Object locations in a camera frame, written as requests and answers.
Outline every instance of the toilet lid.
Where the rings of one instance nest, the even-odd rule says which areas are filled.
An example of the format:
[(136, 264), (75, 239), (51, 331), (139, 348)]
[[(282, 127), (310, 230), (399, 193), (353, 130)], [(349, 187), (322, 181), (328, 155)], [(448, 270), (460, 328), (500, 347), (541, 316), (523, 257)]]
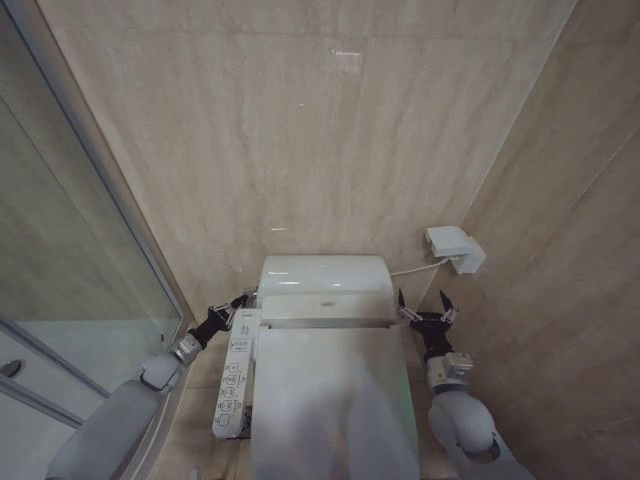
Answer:
[(396, 327), (263, 328), (257, 348), (254, 478), (419, 478)]

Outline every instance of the remote control panel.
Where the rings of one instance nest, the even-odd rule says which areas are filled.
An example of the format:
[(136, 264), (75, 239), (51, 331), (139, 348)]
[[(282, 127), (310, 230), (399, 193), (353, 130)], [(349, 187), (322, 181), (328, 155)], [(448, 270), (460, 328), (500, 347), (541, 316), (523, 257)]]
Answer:
[(231, 337), (222, 382), (213, 416), (213, 434), (235, 438), (242, 432), (245, 389), (253, 350), (253, 338), (260, 325), (260, 310), (240, 309), (233, 316)]

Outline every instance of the electrical cord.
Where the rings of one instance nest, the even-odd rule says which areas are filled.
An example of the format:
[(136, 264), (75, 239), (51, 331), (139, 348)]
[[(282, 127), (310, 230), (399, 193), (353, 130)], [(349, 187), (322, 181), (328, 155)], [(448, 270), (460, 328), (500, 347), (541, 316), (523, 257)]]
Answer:
[(412, 268), (411, 270), (402, 270), (400, 272), (394, 272), (390, 274), (390, 277), (398, 277), (400, 275), (408, 275), (410, 273), (420, 272), (422, 270), (429, 270), (430, 268), (436, 268), (440, 265), (444, 265), (450, 260), (450, 257), (445, 258), (444, 260), (439, 261), (438, 263), (432, 263), (431, 265), (425, 265), (424, 267)]

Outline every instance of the gray robot arm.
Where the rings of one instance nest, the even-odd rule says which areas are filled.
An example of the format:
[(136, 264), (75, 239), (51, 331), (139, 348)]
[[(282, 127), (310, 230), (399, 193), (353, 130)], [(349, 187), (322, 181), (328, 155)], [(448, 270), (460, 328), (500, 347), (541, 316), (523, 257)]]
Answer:
[(139, 380), (120, 385), (66, 441), (49, 464), (46, 480), (109, 480), (122, 468), (171, 391), (198, 353), (220, 330), (246, 295), (210, 307), (207, 320), (189, 330), (168, 352), (146, 360)]
[(468, 354), (454, 352), (447, 340), (457, 310), (442, 291), (440, 298), (445, 313), (413, 312), (402, 293), (398, 301), (400, 315), (410, 320), (425, 343), (427, 380), (434, 395), (431, 431), (462, 480), (535, 480), (513, 457), (487, 407), (469, 395), (473, 362)]

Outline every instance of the white outlet box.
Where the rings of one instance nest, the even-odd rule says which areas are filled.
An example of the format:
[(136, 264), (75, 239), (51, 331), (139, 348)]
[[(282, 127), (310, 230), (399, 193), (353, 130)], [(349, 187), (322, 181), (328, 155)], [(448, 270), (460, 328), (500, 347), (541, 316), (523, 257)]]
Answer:
[(478, 242), (460, 227), (427, 228), (425, 237), (436, 258), (452, 257), (451, 263), (459, 274), (475, 273), (487, 257)]
[(468, 255), (474, 251), (469, 237), (460, 227), (427, 228), (426, 237), (436, 258)]
[(451, 260), (453, 268), (456, 272), (461, 273), (475, 273), (478, 271), (484, 259), (487, 258), (487, 254), (484, 253), (482, 247), (478, 245), (473, 237), (467, 237), (473, 246), (473, 253), (468, 255), (460, 255), (455, 260)]

